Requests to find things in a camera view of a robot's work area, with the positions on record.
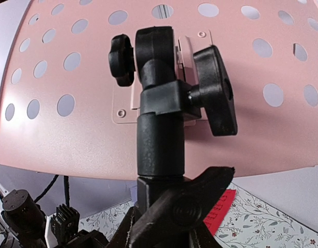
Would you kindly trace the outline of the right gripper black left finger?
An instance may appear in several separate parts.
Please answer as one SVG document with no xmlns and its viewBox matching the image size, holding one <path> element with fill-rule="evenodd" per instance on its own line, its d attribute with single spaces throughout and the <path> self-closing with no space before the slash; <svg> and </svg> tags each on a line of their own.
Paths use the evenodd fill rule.
<svg viewBox="0 0 318 248">
<path fill-rule="evenodd" d="M 158 210 L 164 178 L 138 178 L 137 202 L 112 237 L 112 247 L 164 247 L 163 211 Z"/>
</svg>

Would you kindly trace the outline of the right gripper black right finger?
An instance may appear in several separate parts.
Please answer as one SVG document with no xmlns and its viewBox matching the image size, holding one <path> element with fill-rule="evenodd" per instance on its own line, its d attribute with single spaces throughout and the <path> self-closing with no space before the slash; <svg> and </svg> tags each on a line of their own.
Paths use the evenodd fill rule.
<svg viewBox="0 0 318 248">
<path fill-rule="evenodd" d="M 231 183 L 233 167 L 209 167 L 195 179 L 164 178 L 158 210 L 163 211 L 164 247 L 219 247 L 205 217 Z"/>
</svg>

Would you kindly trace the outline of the pink music stand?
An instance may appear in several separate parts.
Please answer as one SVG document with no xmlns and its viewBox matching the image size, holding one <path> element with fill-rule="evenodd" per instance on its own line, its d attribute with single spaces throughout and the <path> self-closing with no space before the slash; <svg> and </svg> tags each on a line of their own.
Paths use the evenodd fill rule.
<svg viewBox="0 0 318 248">
<path fill-rule="evenodd" d="M 318 2 L 30 1 L 0 164 L 126 180 L 318 165 Z"/>
</svg>

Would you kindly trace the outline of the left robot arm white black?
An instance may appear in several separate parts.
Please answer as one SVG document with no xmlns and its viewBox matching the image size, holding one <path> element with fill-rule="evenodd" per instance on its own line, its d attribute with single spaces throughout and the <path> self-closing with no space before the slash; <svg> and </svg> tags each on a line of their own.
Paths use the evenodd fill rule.
<svg viewBox="0 0 318 248">
<path fill-rule="evenodd" d="M 0 247 L 107 247 L 109 241 L 98 230 L 79 230 L 80 215 L 70 207 L 69 178 L 64 176 L 65 203 L 53 215 L 45 215 L 38 204 L 58 179 L 32 199 L 27 190 L 7 191 L 0 183 Z"/>
</svg>

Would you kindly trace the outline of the red sheet music paper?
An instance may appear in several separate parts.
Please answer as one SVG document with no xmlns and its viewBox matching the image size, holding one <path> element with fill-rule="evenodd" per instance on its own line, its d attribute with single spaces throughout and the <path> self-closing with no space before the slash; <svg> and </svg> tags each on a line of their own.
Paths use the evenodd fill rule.
<svg viewBox="0 0 318 248">
<path fill-rule="evenodd" d="M 212 208 L 210 213 L 204 219 L 204 223 L 212 235 L 218 231 L 221 223 L 233 204 L 236 196 L 236 190 L 228 189 L 221 196 L 219 201 Z"/>
</svg>

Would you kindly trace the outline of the floral patterned table mat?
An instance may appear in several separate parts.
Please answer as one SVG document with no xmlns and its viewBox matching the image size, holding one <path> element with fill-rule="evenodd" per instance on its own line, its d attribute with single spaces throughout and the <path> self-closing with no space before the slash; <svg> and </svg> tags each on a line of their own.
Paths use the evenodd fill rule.
<svg viewBox="0 0 318 248">
<path fill-rule="evenodd" d="M 215 232 L 222 247 L 318 247 L 318 232 L 233 183 L 228 189 L 221 200 L 231 207 Z M 135 199 L 132 187 L 129 200 L 82 218 L 79 228 L 100 231 L 111 239 Z"/>
</svg>

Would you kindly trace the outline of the right aluminium frame post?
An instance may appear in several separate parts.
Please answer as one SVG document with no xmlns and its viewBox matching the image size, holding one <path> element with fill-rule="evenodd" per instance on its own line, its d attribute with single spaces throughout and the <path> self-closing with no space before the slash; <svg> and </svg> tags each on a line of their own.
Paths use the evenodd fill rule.
<svg viewBox="0 0 318 248">
<path fill-rule="evenodd" d="M 158 17 L 160 19 L 166 19 L 173 15 L 173 8 L 169 5 L 158 5 L 157 6 Z"/>
</svg>

